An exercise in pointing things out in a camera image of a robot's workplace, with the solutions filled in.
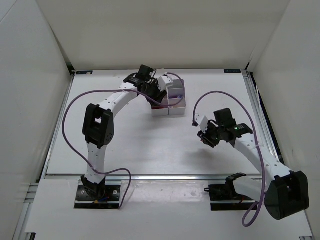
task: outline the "black bracket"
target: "black bracket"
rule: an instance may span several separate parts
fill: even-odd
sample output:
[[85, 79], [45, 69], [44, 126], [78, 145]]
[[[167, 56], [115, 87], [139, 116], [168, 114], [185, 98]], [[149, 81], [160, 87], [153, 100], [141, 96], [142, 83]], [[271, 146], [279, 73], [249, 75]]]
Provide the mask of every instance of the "black bracket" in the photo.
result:
[[253, 204], [253, 200], [247, 196], [237, 194], [234, 180], [244, 177], [244, 173], [236, 173], [225, 179], [225, 184], [212, 184], [204, 191], [209, 193], [211, 211], [245, 211]]
[[85, 188], [86, 193], [93, 200], [99, 200], [105, 195], [106, 178], [102, 179], [100, 183], [92, 183], [88, 181], [85, 176], [81, 176], [81, 182]]
[[74, 208], [75, 209], [118, 209], [120, 204], [120, 185], [104, 185], [103, 196], [96, 200], [87, 194], [86, 187], [78, 185]]
[[98, 149], [108, 145], [115, 134], [114, 114], [98, 104], [89, 104], [85, 111], [82, 133], [87, 143], [95, 144]]

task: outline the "white enclosure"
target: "white enclosure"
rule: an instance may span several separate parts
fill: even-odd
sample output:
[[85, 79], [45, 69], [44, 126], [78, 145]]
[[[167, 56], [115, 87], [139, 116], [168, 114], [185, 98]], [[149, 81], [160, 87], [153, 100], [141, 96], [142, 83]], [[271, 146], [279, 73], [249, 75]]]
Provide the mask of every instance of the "white enclosure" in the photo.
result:
[[[167, 71], [160, 69], [158, 75]], [[187, 96], [185, 115], [152, 117], [149, 103], [143, 96], [139, 96], [114, 119], [114, 138], [106, 149], [104, 170], [107, 172], [126, 167], [134, 175], [136, 180], [130, 187], [125, 206], [119, 211], [73, 208], [79, 176], [86, 173], [87, 164], [66, 144], [60, 126], [52, 145], [46, 179], [39, 184], [26, 231], [36, 233], [36, 240], [87, 239], [92, 235], [92, 231], [95, 231], [94, 236], [98, 239], [108, 235], [110, 239], [137, 240], [171, 239], [170, 236], [181, 240], [194, 239], [195, 236], [206, 239], [213, 235], [219, 239], [229, 239], [237, 235], [244, 239], [257, 239], [262, 235], [262, 240], [310, 236], [311, 231], [303, 212], [277, 222], [263, 208], [254, 227], [245, 229], [241, 227], [243, 211], [210, 210], [209, 196], [204, 192], [209, 183], [223, 183], [225, 176], [238, 172], [253, 178], [259, 178], [260, 175], [230, 144], [221, 142], [215, 149], [210, 149], [199, 141], [199, 129], [191, 124], [193, 103], [208, 89], [216, 86], [216, 90], [228, 92], [239, 99], [259, 129], [256, 120], [259, 116], [255, 116], [255, 105], [248, 94], [251, 91], [250, 79], [242, 73], [225, 73], [223, 69], [170, 71], [184, 80]], [[89, 75], [76, 74], [67, 104], [84, 92], [117, 89], [122, 79], [132, 72], [95, 70]], [[71, 144], [85, 156], [88, 149], [82, 134], [82, 120], [86, 106], [89, 103], [99, 103], [110, 94], [95, 93], [84, 96], [69, 111], [65, 124], [66, 135]], [[222, 94], [204, 98], [197, 108], [197, 113], [206, 114], [210, 118], [213, 111], [225, 107], [232, 110], [238, 123], [248, 122], [243, 109], [233, 99]], [[262, 139], [264, 138], [259, 137], [261, 144], [266, 145], [266, 141]], [[118, 175], [121, 172], [116, 174], [107, 177], [109, 180], [121, 179]], [[137, 181], [143, 178], [154, 180]], [[178, 181], [179, 178], [189, 181]], [[114, 231], [119, 222], [125, 227], [121, 231]], [[105, 224], [103, 229], [100, 227], [101, 223]], [[232, 225], [232, 231], [226, 229], [227, 224]], [[191, 228], [192, 233], [184, 231]], [[294, 231], [280, 232], [281, 229]]]
[[253, 68], [289, 0], [38, 0], [77, 70]]
[[0, 238], [7, 240], [43, 167], [70, 75], [34, 0], [1, 1], [0, 21]]

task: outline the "white panel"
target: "white panel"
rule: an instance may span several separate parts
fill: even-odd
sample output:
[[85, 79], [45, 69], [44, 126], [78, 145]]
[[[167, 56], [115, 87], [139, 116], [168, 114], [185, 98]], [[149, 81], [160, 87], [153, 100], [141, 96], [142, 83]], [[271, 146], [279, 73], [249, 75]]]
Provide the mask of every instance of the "white panel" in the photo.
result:
[[[91, 90], [117, 89], [133, 70], [96, 70], [93, 75], [76, 75], [68, 104], [76, 96]], [[129, 168], [133, 174], [258, 174], [254, 166], [229, 143], [217, 147], [204, 145], [192, 126], [196, 101], [208, 91], [220, 90], [234, 95], [255, 116], [241, 73], [226, 74], [222, 69], [172, 70], [184, 79], [186, 92], [185, 115], [152, 117], [150, 104], [142, 96], [134, 99], [114, 119], [114, 138], [107, 146], [105, 170]], [[66, 134], [74, 147], [88, 155], [82, 127], [86, 108], [98, 104], [111, 93], [95, 93], [80, 98], [66, 120]], [[214, 111], [230, 108], [237, 123], [249, 119], [230, 97], [212, 94], [204, 98], [197, 112], [214, 118]], [[83, 175], [87, 164], [66, 144], [59, 130], [49, 162], [48, 174]]]
[[285, 162], [308, 177], [307, 214], [320, 239], [319, 10], [319, 0], [291, 0], [254, 76]]
[[38, 0], [77, 70], [242, 68], [289, 0]]
[[15, 4], [16, 0], [0, 0], [0, 23]]
[[70, 76], [34, 0], [19, 0], [11, 8], [0, 23], [0, 43], [0, 236], [11, 239]]
[[78, 181], [42, 180], [26, 231], [36, 233], [36, 240], [298, 240], [311, 235], [303, 212], [277, 221], [263, 207], [245, 228], [244, 211], [210, 211], [207, 184], [134, 182], [121, 210], [97, 210], [73, 208]]

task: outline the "white tabletop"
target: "white tabletop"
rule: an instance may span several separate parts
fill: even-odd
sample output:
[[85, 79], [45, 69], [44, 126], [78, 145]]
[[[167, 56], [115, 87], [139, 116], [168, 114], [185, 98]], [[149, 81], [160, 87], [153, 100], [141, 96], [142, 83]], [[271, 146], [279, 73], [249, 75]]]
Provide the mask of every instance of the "white tabletop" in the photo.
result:
[[304, 212], [278, 221], [263, 206], [246, 228], [244, 211], [211, 211], [207, 181], [134, 181], [121, 210], [74, 209], [77, 186], [77, 180], [41, 180], [26, 232], [36, 233], [35, 240], [299, 240], [312, 235]]
[[[95, 70], [91, 75], [75, 75], [68, 103], [83, 92], [117, 89], [134, 70]], [[225, 91], [238, 98], [256, 118], [241, 73], [224, 73], [223, 69], [158, 70], [180, 75], [185, 82], [186, 111], [180, 116], [152, 117], [149, 103], [143, 96], [131, 101], [114, 120], [115, 135], [108, 145], [105, 171], [128, 168], [136, 175], [207, 175], [243, 172], [257, 174], [253, 165], [228, 143], [211, 148], [197, 137], [199, 128], [192, 127], [192, 112], [199, 97], [208, 91]], [[71, 108], [66, 120], [66, 134], [71, 144], [87, 154], [82, 127], [87, 105], [98, 104], [111, 93], [94, 93], [80, 98]], [[222, 94], [207, 96], [197, 112], [214, 119], [213, 112], [230, 108], [237, 123], [249, 119], [242, 108]], [[61, 128], [52, 150], [47, 174], [83, 175], [87, 164], [66, 144]]]

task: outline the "black joint actuator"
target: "black joint actuator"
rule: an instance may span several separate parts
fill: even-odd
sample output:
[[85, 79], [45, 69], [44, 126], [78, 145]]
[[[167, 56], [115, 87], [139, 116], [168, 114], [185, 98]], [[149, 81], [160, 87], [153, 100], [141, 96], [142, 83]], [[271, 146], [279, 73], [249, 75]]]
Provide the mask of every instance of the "black joint actuator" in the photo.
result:
[[219, 127], [230, 128], [237, 125], [236, 120], [232, 117], [229, 108], [221, 109], [214, 112], [215, 121]]
[[89, 104], [85, 111], [82, 133], [85, 141], [95, 144], [98, 149], [108, 145], [115, 134], [114, 114], [110, 109]]
[[225, 188], [231, 198], [236, 198], [238, 196], [235, 190], [234, 181], [237, 180], [238, 178], [245, 177], [245, 176], [247, 175], [242, 172], [239, 172], [231, 176], [228, 176], [225, 179]]
[[123, 82], [133, 84], [141, 92], [141, 86], [151, 80], [154, 71], [151, 67], [141, 65], [138, 73], [129, 75]]
[[281, 220], [309, 208], [308, 178], [302, 172], [291, 172], [270, 183], [264, 205], [269, 214]]

